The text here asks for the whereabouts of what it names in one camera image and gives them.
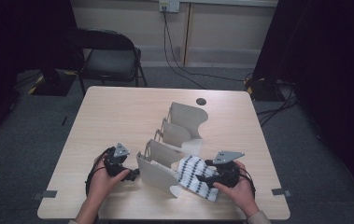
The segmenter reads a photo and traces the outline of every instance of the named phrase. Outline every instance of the hand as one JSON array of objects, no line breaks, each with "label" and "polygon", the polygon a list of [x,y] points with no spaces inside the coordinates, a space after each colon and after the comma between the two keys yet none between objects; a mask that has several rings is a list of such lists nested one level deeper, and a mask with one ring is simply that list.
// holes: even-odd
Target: hand
[{"label": "hand", "polygon": [[104,165],[105,156],[106,154],[102,158],[97,158],[95,160],[100,160],[95,168],[97,172],[92,176],[87,199],[84,201],[77,217],[75,218],[75,221],[79,224],[93,224],[106,196],[130,172],[130,170],[125,169],[114,177],[109,176]]},{"label": "hand", "polygon": [[[235,164],[239,168],[246,169],[246,166],[239,161],[235,161]],[[245,175],[246,172],[244,170],[240,170],[240,174]],[[247,217],[251,217],[259,212],[259,207],[255,203],[255,199],[252,195],[251,185],[244,177],[240,176],[238,183],[234,188],[228,188],[220,183],[214,183],[214,187],[229,196],[229,198],[244,212],[244,214],[246,214]]]}]

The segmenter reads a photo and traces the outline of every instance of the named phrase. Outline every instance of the chair seat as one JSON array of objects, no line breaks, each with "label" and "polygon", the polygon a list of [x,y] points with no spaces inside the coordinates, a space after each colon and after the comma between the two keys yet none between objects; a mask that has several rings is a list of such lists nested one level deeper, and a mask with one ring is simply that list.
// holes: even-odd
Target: chair seat
[{"label": "chair seat", "polygon": [[130,50],[93,49],[81,74],[87,79],[111,77],[124,80],[134,79],[135,56]]}]

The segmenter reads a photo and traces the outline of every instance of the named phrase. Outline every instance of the power socket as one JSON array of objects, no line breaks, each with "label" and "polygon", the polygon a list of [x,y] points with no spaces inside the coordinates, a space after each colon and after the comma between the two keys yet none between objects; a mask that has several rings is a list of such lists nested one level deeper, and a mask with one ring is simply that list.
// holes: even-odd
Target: power socket
[{"label": "power socket", "polygon": [[159,11],[161,12],[179,12],[178,1],[159,1]]}]

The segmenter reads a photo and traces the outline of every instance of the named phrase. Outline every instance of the light wood table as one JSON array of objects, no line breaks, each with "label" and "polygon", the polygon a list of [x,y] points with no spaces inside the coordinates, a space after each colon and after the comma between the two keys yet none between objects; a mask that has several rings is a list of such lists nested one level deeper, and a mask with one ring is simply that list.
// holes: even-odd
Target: light wood table
[{"label": "light wood table", "polygon": [[[197,98],[206,105],[196,104]],[[94,159],[108,147],[122,143],[131,151],[124,162],[138,168],[136,154],[161,127],[172,102],[203,108],[208,120],[199,127],[204,139],[203,160],[214,159],[220,150],[240,151],[238,159],[251,174],[258,206],[270,219],[287,219],[290,210],[279,189],[275,166],[263,137],[249,95],[243,91],[202,91],[150,88],[91,87],[78,111],[54,170],[48,190],[55,198],[44,198],[37,211],[45,219],[76,217],[86,198],[85,181]],[[100,218],[106,219],[242,219],[244,214],[219,193],[212,203],[188,191],[178,198],[137,178],[120,182],[103,203]]]}]

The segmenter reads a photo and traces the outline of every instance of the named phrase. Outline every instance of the black and white striped fabric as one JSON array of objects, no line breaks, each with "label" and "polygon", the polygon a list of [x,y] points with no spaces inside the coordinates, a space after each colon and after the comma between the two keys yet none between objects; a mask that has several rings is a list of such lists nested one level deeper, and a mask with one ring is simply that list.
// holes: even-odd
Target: black and white striped fabric
[{"label": "black and white striped fabric", "polygon": [[209,177],[217,174],[218,173],[209,168],[202,159],[195,156],[186,156],[180,160],[177,169],[177,181],[183,187],[214,202],[217,199],[218,190],[215,188],[210,189],[205,182],[199,181],[196,175]]}]

